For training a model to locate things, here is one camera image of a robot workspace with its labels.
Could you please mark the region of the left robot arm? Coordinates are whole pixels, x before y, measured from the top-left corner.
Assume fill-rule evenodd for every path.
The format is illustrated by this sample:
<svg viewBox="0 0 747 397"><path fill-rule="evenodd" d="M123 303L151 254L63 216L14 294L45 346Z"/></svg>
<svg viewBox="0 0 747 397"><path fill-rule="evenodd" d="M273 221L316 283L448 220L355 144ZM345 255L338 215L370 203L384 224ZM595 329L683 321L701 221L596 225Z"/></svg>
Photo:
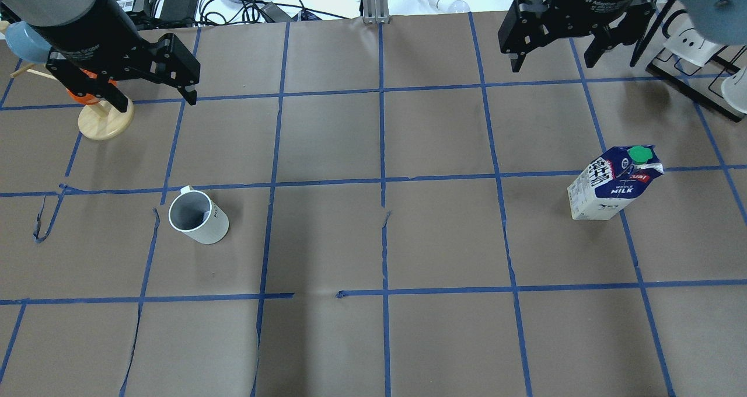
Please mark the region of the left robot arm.
<svg viewBox="0 0 747 397"><path fill-rule="evenodd" d="M45 68L77 97L91 95L120 112L128 99L116 81L144 79L197 103L200 62L174 33L144 40L116 0L2 0L49 44Z"/></svg>

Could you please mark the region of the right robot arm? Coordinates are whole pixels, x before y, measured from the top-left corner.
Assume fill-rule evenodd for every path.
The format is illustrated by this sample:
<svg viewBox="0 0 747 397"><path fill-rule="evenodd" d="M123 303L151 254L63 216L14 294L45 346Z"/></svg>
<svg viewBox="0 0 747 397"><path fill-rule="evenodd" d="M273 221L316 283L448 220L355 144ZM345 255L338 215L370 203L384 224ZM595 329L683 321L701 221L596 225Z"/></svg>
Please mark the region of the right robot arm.
<svg viewBox="0 0 747 397"><path fill-rule="evenodd" d="M513 72L526 56L552 41L592 36L584 53L588 68L618 45L633 45L630 65L637 65L661 24L655 15L657 0L514 0L497 38L501 52L509 54ZM720 45L745 44L746 0L668 0L680 2L694 29L705 40Z"/></svg>

